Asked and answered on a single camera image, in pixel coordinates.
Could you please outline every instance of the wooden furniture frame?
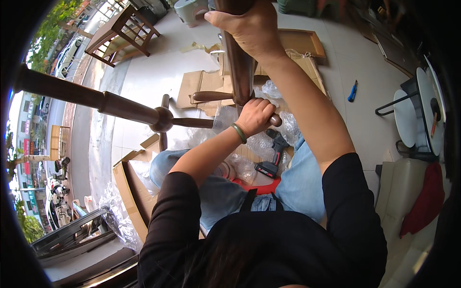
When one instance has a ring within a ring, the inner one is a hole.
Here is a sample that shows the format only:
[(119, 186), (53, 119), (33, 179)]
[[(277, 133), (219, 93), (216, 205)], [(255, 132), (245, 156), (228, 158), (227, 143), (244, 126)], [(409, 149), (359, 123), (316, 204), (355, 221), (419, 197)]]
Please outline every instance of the wooden furniture frame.
[[(241, 15), (251, 8), (253, 2), (253, 0), (248, 2), (245, 2), (244, 0), (216, 0), (216, 8), (219, 11)], [(90, 41), (91, 45), (89, 44), (89, 46), (96, 47), (98, 43), (104, 44), (118, 35), (116, 31), (121, 31), (126, 21), (128, 21), (128, 18), (131, 18), (133, 14), (139, 17), (142, 21), (147, 22), (142, 15), (136, 14), (133, 7), (126, 7), (118, 17), (111, 18), (111, 20), (104, 25), (108, 25), (110, 28), (106, 27), (99, 33), (96, 32), (95, 38)], [(150, 27), (152, 27), (150, 33), (153, 33), (155, 29), (153, 26)], [(221, 93), (218, 95), (212, 95), (211, 92), (207, 91), (205, 91), (205, 93), (217, 98), (224, 97), (218, 100), (233, 99), (240, 114), (243, 106), (254, 97), (253, 77), (256, 61), (240, 48), (229, 33), (225, 31), (221, 31), (221, 33), (224, 35), (223, 41), (226, 47), (226, 52), (229, 55), (234, 93)], [(138, 45), (135, 47), (139, 47), (138, 49), (142, 48), (145, 51), (145, 47), (143, 46)], [(110, 61), (106, 62), (106, 60), (101, 57), (98, 59), (113, 67), (113, 63)], [(163, 95), (160, 107), (152, 109), (108, 91), (100, 92), (63, 79), (30, 70), (26, 65), (22, 65), (19, 70), (18, 77), (13, 87), (14, 91), (19, 92), (23, 90), (30, 93), (45, 95), (62, 101), (92, 107), (97, 109), (99, 113), (148, 124), (152, 131), (160, 134), (160, 151), (164, 151), (167, 148), (166, 132), (170, 130), (173, 125), (196, 128), (213, 127), (213, 120), (211, 119), (174, 118), (173, 114), (169, 110), (170, 96), (168, 94)], [(282, 120), (277, 114), (273, 114), (270, 121), (274, 126), (280, 126), (282, 124)]]
[[(134, 17), (140, 19), (142, 23), (139, 23)], [(115, 67), (114, 63), (139, 53), (149, 57), (150, 53), (147, 52), (146, 46), (154, 34), (157, 37), (160, 36), (160, 33), (141, 13), (133, 6), (128, 5), (96, 31), (88, 43), (85, 53)], [(121, 55), (129, 45), (136, 49)]]
[[(216, 10), (233, 15), (243, 15), (254, 4), (254, 0), (215, 0)], [(240, 48), (231, 34), (221, 30), (224, 50), (229, 59), (230, 79), (232, 81), (232, 93), (215, 91), (195, 92), (192, 97), (196, 101), (216, 101), (232, 99), (240, 115), (243, 106), (254, 97), (253, 79), (257, 62)], [(277, 114), (272, 114), (270, 120), (272, 125), (282, 125), (282, 119)]]

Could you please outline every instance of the red cushion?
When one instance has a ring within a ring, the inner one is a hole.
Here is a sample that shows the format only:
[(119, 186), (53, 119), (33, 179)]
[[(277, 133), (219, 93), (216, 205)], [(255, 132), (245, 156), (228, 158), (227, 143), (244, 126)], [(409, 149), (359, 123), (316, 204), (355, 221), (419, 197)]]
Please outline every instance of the red cushion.
[(415, 234), (432, 222), (440, 213), (444, 198), (442, 169), (438, 162), (434, 162), (426, 168), (423, 190), (410, 213), (405, 215), (400, 238), (408, 232)]

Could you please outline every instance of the black strap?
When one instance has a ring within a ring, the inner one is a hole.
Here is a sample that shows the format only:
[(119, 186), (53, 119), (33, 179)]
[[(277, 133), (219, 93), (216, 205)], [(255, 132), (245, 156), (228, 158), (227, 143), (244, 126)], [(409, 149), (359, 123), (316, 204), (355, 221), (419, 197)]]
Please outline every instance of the black strap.
[[(245, 201), (243, 201), (242, 207), (240, 207), (239, 212), (250, 212), (251, 211), (251, 205), (253, 204), (254, 198), (256, 197), (256, 191), (257, 189), (251, 189), (247, 193), (247, 197), (245, 197)], [(282, 206), (282, 203), (280, 200), (275, 196), (273, 192), (271, 192), (272, 198), (275, 200), (275, 211), (283, 211), (284, 207)]]
[(240, 207), (239, 212), (250, 212), (251, 211), (251, 205), (253, 204), (253, 200), (256, 197), (256, 191), (257, 189), (251, 189), (247, 193), (247, 197), (245, 197), (245, 201), (242, 204), (242, 207)]
[(277, 196), (275, 196), (274, 192), (271, 192), (272, 194), (272, 198), (274, 198), (275, 200), (275, 211), (283, 211), (284, 210), (284, 207), (282, 206), (282, 202), (280, 202), (280, 200), (277, 198)]

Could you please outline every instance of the cordless drill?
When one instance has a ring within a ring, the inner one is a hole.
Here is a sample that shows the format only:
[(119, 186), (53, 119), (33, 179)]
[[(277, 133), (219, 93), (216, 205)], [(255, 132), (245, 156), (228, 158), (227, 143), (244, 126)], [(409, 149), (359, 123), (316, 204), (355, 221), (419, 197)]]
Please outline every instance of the cordless drill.
[(266, 134), (273, 139), (272, 148), (275, 150), (274, 159), (272, 162), (263, 161), (256, 163), (254, 168), (256, 171), (261, 172), (270, 178), (275, 178), (277, 176), (278, 165), (280, 164), (280, 161), (282, 161), (282, 152), (290, 145), (282, 137), (282, 134), (274, 129), (267, 129)]

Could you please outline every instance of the sidewalk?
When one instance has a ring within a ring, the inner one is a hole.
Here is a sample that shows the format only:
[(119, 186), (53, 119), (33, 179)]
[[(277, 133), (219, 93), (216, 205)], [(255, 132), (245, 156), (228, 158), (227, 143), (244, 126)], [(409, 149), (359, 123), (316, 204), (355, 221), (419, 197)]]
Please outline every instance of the sidewalk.
[[(74, 76), (73, 81), (72, 81), (79, 85), (83, 83), (83, 79), (85, 78), (86, 72), (88, 70), (88, 67), (91, 61), (96, 61), (94, 58), (92, 58), (88, 54), (85, 54), (82, 57), (82, 59), (86, 59), (86, 61), (80, 61), (80, 64), (75, 71), (76, 75)], [(66, 102), (65, 109), (64, 109), (64, 118), (62, 120), (62, 126), (70, 127), (69, 129), (63, 130), (62, 137), (63, 139), (66, 139), (66, 142), (67, 142), (65, 156), (69, 157), (71, 161), (72, 161), (72, 158), (71, 158), (72, 126), (74, 124), (76, 107), (77, 105), (75, 103)], [(72, 171), (71, 171), (70, 165), (67, 167), (67, 172), (68, 172), (67, 180), (64, 180), (62, 183), (63, 185), (65, 185), (71, 190), (71, 192), (65, 197), (65, 200), (67, 201), (68, 205), (72, 206), (71, 203), (74, 200), (74, 190), (72, 186)]]

